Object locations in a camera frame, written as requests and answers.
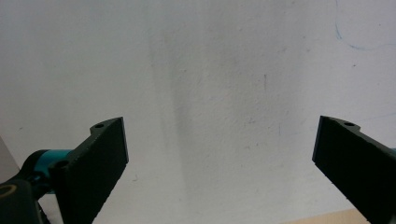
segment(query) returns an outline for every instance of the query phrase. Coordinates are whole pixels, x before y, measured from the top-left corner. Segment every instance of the screw hole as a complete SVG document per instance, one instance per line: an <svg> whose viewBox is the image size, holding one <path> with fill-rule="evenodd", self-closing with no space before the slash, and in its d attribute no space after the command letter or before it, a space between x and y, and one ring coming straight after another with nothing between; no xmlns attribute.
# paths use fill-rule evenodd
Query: screw hole
<svg viewBox="0 0 396 224"><path fill-rule="evenodd" d="M58 161L55 164L55 168L64 168L68 164L69 164L69 161Z"/></svg>

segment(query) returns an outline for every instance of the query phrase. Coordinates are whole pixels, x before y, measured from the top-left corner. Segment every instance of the white wall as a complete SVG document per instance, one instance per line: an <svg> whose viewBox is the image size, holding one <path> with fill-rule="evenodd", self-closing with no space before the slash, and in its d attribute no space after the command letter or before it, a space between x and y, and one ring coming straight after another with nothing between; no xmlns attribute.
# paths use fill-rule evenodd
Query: white wall
<svg viewBox="0 0 396 224"><path fill-rule="evenodd" d="M395 4L370 2L1 1L0 134L21 165L124 116L131 161L95 223L351 207L311 157L319 115L396 145Z"/></svg>

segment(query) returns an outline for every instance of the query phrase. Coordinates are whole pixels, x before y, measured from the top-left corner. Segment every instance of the wooden surface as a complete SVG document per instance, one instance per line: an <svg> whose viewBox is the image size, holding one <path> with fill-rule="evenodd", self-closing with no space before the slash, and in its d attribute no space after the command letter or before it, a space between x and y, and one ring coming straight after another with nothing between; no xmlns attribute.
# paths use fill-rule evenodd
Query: wooden surface
<svg viewBox="0 0 396 224"><path fill-rule="evenodd" d="M356 209L309 217L284 224L367 224L366 218Z"/></svg>

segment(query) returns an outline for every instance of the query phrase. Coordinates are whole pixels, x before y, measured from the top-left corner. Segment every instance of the teal plastic part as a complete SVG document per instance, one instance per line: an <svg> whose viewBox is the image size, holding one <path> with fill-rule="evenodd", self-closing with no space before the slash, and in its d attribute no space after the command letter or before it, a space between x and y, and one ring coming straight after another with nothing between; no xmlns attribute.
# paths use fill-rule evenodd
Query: teal plastic part
<svg viewBox="0 0 396 224"><path fill-rule="evenodd" d="M71 151L71 149L54 149L46 151L35 163L35 171L42 172L47 178L50 178L50 164L63 160Z"/></svg>

